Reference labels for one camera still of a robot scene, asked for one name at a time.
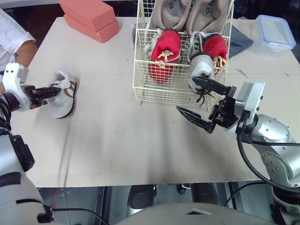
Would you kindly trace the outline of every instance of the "blue cloth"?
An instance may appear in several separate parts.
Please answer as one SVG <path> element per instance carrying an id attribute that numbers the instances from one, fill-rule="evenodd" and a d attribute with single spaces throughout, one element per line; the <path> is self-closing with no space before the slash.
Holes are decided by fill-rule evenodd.
<path id="1" fill-rule="evenodd" d="M 253 44 L 253 40 L 251 40 L 242 32 L 240 32 L 236 27 L 232 26 L 229 58 L 246 50 L 252 44 Z"/>

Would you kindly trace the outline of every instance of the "white wire rack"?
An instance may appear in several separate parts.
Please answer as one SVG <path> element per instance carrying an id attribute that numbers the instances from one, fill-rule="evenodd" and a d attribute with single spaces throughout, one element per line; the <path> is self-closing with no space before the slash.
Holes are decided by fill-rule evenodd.
<path id="1" fill-rule="evenodd" d="M 135 36 L 135 64 L 133 89 L 138 101 L 149 101 L 160 104 L 199 106 L 196 103 L 199 95 L 195 94 L 188 86 L 188 48 L 190 46 L 190 36 L 184 32 L 179 32 L 181 39 L 180 61 L 178 63 L 166 63 L 165 72 L 170 73 L 167 82 L 159 84 L 154 81 L 149 74 L 149 67 L 156 63 L 150 61 L 150 56 L 144 51 L 145 46 L 152 44 L 155 37 L 158 36 L 157 30 L 147 30 L 146 25 L 152 14 L 155 0 L 139 0 L 137 27 Z M 233 17 L 233 5 L 231 6 L 225 25 L 220 35 L 227 43 L 229 52 L 230 34 Z M 199 52 L 199 36 L 195 37 L 195 50 Z M 228 64 L 224 68 L 215 67 L 215 79 L 219 83 L 225 84 Z M 205 102 L 202 105 L 209 111 L 221 99 L 218 94 L 212 93 L 212 96 L 205 96 Z"/>

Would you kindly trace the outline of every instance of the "white table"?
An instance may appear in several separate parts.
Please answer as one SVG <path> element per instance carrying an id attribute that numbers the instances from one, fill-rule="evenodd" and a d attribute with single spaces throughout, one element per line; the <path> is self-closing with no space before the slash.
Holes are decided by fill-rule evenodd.
<path id="1" fill-rule="evenodd" d="M 76 110 L 70 118 L 50 118 L 47 106 L 13 113 L 13 132 L 22 135 L 36 160 L 27 173 L 34 184 L 79 187 L 256 180 L 239 155 L 235 135 L 221 127 L 209 135 L 173 105 L 138 104 L 132 90 L 130 33 L 135 18 L 118 21 L 118 35 L 101 44 L 57 18 L 33 59 L 28 84 L 47 86 L 57 69 L 79 80 Z M 248 35 L 253 21 L 234 24 Z M 260 113 L 285 120 L 299 142 L 299 71 L 291 52 L 269 59 L 249 49 L 230 59 L 227 85 L 240 88 L 243 82 L 267 82 Z M 266 175 L 257 151 L 250 145 L 245 145 L 245 151 Z"/>

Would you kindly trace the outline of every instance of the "white sneaker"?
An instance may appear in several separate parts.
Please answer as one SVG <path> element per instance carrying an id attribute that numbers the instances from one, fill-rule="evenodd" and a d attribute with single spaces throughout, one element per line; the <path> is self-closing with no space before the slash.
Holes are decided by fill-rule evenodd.
<path id="1" fill-rule="evenodd" d="M 76 81 L 75 79 L 62 71 L 54 73 L 55 80 L 51 86 L 61 88 L 58 95 L 48 99 L 50 116 L 56 119 L 67 117 L 74 108 Z"/>
<path id="2" fill-rule="evenodd" d="M 200 52 L 191 58 L 188 70 L 188 84 L 195 93 L 202 89 L 193 81 L 194 77 L 207 77 L 214 80 L 214 64 L 208 53 Z"/>

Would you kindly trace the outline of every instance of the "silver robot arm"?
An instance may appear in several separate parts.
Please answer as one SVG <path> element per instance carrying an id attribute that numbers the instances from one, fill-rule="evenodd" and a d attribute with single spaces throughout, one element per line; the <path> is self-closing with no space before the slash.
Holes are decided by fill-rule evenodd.
<path id="1" fill-rule="evenodd" d="M 197 113 L 177 107 L 190 122 L 212 133 L 218 124 L 229 133 L 236 133 L 242 158 L 254 174 L 272 185 L 273 198 L 286 224 L 300 218 L 300 144 L 295 143 L 289 126 L 283 121 L 259 114 L 265 83 L 244 83 L 237 99 L 235 87 L 226 87 L 204 77 L 193 78 L 199 87 L 225 95 L 215 105 L 210 121 Z M 270 180 L 262 176 L 249 162 L 243 144 L 252 144 L 260 153 Z"/>
<path id="2" fill-rule="evenodd" d="M 28 70 L 18 63 L 8 64 L 0 94 L 0 224 L 54 224 L 51 208 L 44 205 L 36 187 L 26 176 L 34 165 L 33 156 L 22 137 L 10 130 L 12 111 L 25 111 L 43 105 L 48 96 L 60 90 L 20 86 Z"/>

